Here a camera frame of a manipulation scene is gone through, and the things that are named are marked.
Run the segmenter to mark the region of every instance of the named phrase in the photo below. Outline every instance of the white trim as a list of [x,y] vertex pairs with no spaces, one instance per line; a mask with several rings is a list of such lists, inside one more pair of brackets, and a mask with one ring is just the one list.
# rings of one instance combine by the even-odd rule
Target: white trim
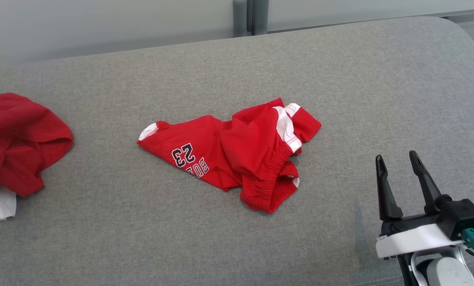
[[284,107],[284,110],[286,110],[286,112],[288,113],[290,117],[293,117],[295,113],[299,111],[299,109],[300,109],[300,105],[298,105],[297,103],[290,103],[286,105],[286,107]]
[[142,133],[140,134],[140,137],[138,138],[138,141],[142,141],[143,139],[147,138],[148,136],[151,136],[155,132],[157,132],[159,128],[157,127],[157,124],[154,122],[147,126],[147,128],[143,129]]
[[284,107],[275,106],[277,110],[277,124],[275,130],[281,139],[288,144],[292,152],[296,152],[302,147],[302,142],[293,134],[293,122],[288,116],[287,111]]

